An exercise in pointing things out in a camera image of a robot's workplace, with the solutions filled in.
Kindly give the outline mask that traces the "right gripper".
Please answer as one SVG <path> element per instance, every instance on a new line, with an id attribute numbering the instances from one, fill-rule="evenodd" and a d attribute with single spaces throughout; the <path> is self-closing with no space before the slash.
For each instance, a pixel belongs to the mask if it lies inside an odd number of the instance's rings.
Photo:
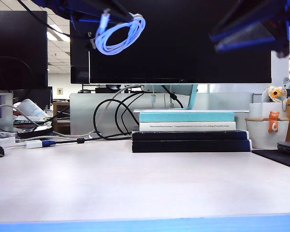
<path id="1" fill-rule="evenodd" d="M 210 33 L 216 51 L 267 49 L 290 53 L 290 0 L 240 0 Z"/>

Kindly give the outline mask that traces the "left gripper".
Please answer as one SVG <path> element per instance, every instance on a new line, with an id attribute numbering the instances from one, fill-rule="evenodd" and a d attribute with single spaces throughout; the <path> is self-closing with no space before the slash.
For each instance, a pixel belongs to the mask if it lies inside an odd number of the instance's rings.
<path id="1" fill-rule="evenodd" d="M 57 15 L 70 14 L 73 22 L 99 23 L 104 10 L 121 21 L 132 21 L 133 16 L 117 0 L 33 0 L 41 7 L 51 9 Z"/>

